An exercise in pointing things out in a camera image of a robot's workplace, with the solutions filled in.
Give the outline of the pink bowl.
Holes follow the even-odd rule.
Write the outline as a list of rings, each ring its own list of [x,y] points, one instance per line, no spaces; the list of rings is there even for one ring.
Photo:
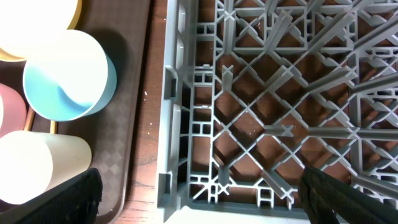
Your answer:
[[[27,109],[21,95],[13,88],[1,84],[1,137],[22,130]]]

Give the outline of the white cup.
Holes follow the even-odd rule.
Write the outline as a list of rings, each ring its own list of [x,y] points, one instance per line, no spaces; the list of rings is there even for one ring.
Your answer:
[[[91,158],[80,137],[11,132],[1,138],[1,200],[26,203],[87,170]]]

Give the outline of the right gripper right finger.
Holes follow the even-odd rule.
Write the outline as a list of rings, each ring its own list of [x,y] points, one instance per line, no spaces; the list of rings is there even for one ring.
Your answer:
[[[397,210],[314,167],[304,169],[298,195],[311,223],[397,223]]]

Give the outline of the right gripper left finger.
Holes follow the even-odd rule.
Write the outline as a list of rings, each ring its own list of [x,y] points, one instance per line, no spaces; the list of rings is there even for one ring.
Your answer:
[[[1,213],[1,223],[87,223],[96,220],[103,182],[90,168],[32,200]]]

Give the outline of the blue bowl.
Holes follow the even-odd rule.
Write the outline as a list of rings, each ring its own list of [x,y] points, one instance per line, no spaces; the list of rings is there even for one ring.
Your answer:
[[[117,87],[117,72],[100,43],[80,30],[65,30],[25,63],[22,84],[41,117],[72,121],[102,110]]]

